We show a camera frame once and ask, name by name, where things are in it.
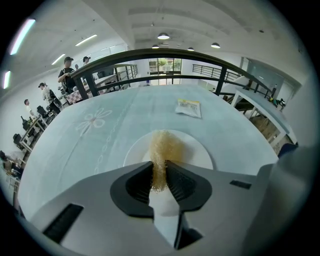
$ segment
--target black metal railing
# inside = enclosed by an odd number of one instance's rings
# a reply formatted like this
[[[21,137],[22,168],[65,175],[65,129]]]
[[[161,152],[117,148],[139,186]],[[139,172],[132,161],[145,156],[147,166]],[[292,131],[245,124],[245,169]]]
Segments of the black metal railing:
[[[193,64],[192,65],[192,72],[199,73],[201,75],[205,75],[211,78],[219,78],[221,74],[221,68],[212,67],[212,66],[204,66]],[[225,73],[225,80],[227,81],[234,81],[237,78],[241,77],[241,75],[227,71]]]
[[[118,63],[124,63],[124,62],[130,62],[135,60],[144,60],[144,59],[153,59],[153,58],[176,58],[176,59],[184,59],[184,60],[193,60],[193,61],[199,61],[204,63],[209,63],[212,65],[216,65],[221,67],[219,69],[219,73],[216,76],[198,76],[198,75],[185,75],[185,74],[178,74],[178,75],[166,75],[161,76],[146,76],[146,77],[136,77],[138,74],[138,67],[135,64],[124,64],[123,66],[128,66],[126,68],[125,72],[128,72],[128,69],[131,70],[132,78],[130,78],[130,75],[127,74],[127,78],[125,80],[120,79],[119,74],[117,74],[117,80],[116,82],[106,84],[104,86],[97,87],[95,85],[95,82],[93,80],[92,74],[99,72],[101,70],[104,70],[106,68],[116,68]],[[231,76],[235,77],[235,74],[238,74],[237,76],[244,76],[250,80],[248,85],[243,85],[237,82],[232,81]],[[166,48],[160,48],[160,49],[137,49],[137,50],[129,50],[124,52],[119,52],[116,54],[112,54],[103,58],[100,58],[94,62],[91,62],[87,65],[85,65],[82,68],[79,68],[75,72],[71,73],[71,78],[74,79],[74,82],[79,90],[80,95],[82,96],[83,100],[88,99],[87,92],[91,91],[92,95],[98,96],[99,91],[114,88],[116,86],[122,86],[129,83],[135,83],[135,82],[141,82],[141,81],[147,81],[147,80],[158,80],[158,79],[205,79],[205,80],[212,80],[217,81],[217,86],[215,90],[216,95],[223,95],[224,93],[221,92],[223,83],[233,84],[236,86],[240,86],[242,88],[248,89],[248,90],[254,90],[254,92],[258,92],[258,88],[262,87],[266,90],[266,96],[270,94],[271,96],[274,94],[274,91],[271,91],[267,86],[265,86],[261,81],[259,81],[257,78],[255,78],[253,75],[249,74],[248,72],[244,71],[243,69],[226,62],[222,59],[206,55],[199,52],[192,52],[188,50],[181,50],[181,49],[166,49]],[[81,78],[85,78],[87,81],[87,84],[89,86],[89,90],[85,90],[84,86],[82,84]],[[256,89],[251,88],[252,82],[256,83]]]

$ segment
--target ceiling light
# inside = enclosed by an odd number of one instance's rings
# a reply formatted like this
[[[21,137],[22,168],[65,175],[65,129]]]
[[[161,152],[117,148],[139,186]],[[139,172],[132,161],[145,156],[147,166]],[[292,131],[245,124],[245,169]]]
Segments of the ceiling light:
[[[6,89],[9,86],[10,74],[11,74],[11,71],[8,71],[4,75],[3,89]]]
[[[211,47],[220,48],[220,45],[217,42],[214,42],[213,44],[211,44]]]
[[[170,38],[170,36],[167,33],[160,33],[158,35],[158,39],[165,40],[165,39],[169,39],[169,38]]]
[[[89,39],[94,38],[96,36],[97,36],[96,34],[89,36],[88,38],[82,40],[81,42],[78,42],[75,46],[79,46],[79,45],[83,44],[85,41],[88,41]]]
[[[63,56],[65,56],[66,54],[61,54],[61,56],[59,58],[57,58],[51,65],[54,65],[57,63],[58,60],[60,60]]]
[[[10,55],[14,55],[17,53],[22,41],[24,40],[24,38],[26,37],[28,31],[31,29],[32,25],[36,22],[35,19],[28,19],[22,26],[19,35],[17,36],[13,47],[11,49]]]

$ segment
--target man in cap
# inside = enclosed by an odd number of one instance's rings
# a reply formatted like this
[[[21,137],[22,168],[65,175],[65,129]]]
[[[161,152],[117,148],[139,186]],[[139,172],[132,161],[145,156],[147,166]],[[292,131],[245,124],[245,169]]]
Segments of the man in cap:
[[[64,69],[60,71],[58,76],[58,83],[62,83],[64,89],[69,93],[72,94],[74,91],[72,90],[73,87],[76,86],[75,81],[70,77],[70,74],[75,70],[71,68],[71,63],[74,59],[70,57],[66,57],[64,59]]]
[[[50,108],[58,115],[60,109],[55,105],[53,93],[50,93],[50,89],[41,82],[38,86],[42,90],[42,99],[50,106]]]

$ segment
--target man in black shirt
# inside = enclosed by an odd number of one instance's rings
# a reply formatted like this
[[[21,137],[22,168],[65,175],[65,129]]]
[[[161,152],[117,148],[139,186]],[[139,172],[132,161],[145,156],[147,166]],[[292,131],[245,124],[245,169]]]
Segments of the man in black shirt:
[[[75,81],[70,77],[70,74],[75,70],[71,68],[71,63],[74,59],[70,57],[66,57],[64,59],[64,69],[60,71],[58,76],[58,83],[62,83],[66,87],[66,91],[69,94],[72,94],[74,91],[73,87],[76,86]]]

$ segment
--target flower pattern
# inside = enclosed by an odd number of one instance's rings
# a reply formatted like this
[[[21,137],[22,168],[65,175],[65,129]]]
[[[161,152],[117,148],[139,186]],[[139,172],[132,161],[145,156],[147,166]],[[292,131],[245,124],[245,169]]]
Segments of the flower pattern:
[[[81,130],[81,134],[80,137],[82,137],[83,135],[87,134],[91,127],[95,127],[95,128],[101,128],[102,126],[104,126],[105,124],[105,120],[103,120],[103,118],[109,116],[112,113],[112,110],[107,110],[104,111],[104,108],[100,108],[98,109],[95,114],[87,114],[84,117],[83,122],[81,122],[76,128],[76,131],[80,131]]]

